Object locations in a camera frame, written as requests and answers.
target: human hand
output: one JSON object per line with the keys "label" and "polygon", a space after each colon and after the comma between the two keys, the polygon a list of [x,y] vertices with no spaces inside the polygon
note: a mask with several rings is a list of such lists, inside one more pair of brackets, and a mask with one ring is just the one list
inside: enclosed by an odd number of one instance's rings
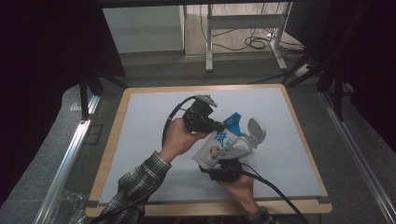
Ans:
{"label": "human hand", "polygon": [[260,209],[260,206],[254,201],[253,183],[254,179],[247,175],[241,175],[232,183],[218,181],[218,184],[224,187],[250,216]]}
{"label": "human hand", "polygon": [[183,119],[174,119],[169,125],[160,157],[170,163],[176,156],[187,152],[194,143],[209,133],[189,133]]}

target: table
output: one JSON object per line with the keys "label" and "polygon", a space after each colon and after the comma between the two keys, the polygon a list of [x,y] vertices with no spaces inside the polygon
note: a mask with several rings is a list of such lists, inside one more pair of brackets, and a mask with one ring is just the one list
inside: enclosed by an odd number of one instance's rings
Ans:
{"label": "table", "polygon": [[[289,96],[285,88],[282,85],[233,85],[233,86],[198,86],[198,87],[167,87],[167,88],[134,88],[127,89],[121,99],[120,107],[115,118],[109,139],[107,141],[106,150],[102,158],[101,165],[99,167],[98,174],[96,176],[94,185],[92,187],[92,193],[90,195],[89,202],[86,208],[86,214],[89,217],[97,217],[103,210],[103,206],[99,206],[99,201],[106,183],[111,163],[113,161],[119,137],[121,133],[122,123],[127,113],[128,103],[131,98],[131,94],[135,93],[151,93],[151,92],[173,92],[173,91],[237,91],[237,90],[257,90],[257,89],[272,89],[278,88],[282,91],[282,94],[289,108],[290,114],[294,121],[295,127],[297,128],[298,134],[301,137],[301,141],[304,145],[306,156],[309,159],[309,163],[312,167],[313,172],[318,180],[321,188],[322,195],[314,198],[303,198],[292,200],[293,203],[300,209],[302,213],[310,214],[321,214],[329,213],[332,211],[332,204],[329,200],[327,191],[323,185],[318,168],[315,165],[315,161],[312,158],[310,149],[304,134],[301,130],[300,124],[295,116],[293,107],[290,103]],[[259,205],[265,206],[268,211],[272,214],[293,214],[289,206],[280,200],[258,200]],[[187,216],[235,216],[244,215],[245,212],[234,202],[171,202],[171,203],[154,203],[146,206],[146,216],[148,217],[187,217]]]}

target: plaid shirt sleeve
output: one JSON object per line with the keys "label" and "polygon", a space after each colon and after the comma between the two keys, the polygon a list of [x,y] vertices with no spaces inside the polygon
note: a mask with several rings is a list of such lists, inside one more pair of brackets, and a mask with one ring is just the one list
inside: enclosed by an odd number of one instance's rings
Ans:
{"label": "plaid shirt sleeve", "polygon": [[[112,211],[120,206],[132,202],[150,192],[165,179],[171,164],[163,161],[158,152],[145,160],[140,166],[119,179],[119,190],[102,213]],[[105,223],[136,223],[145,214],[145,204],[149,197],[137,203],[134,207],[117,213],[105,220]]]}
{"label": "plaid shirt sleeve", "polygon": [[273,217],[265,210],[264,207],[260,207],[257,213],[248,216],[247,222],[250,224],[277,224]]}

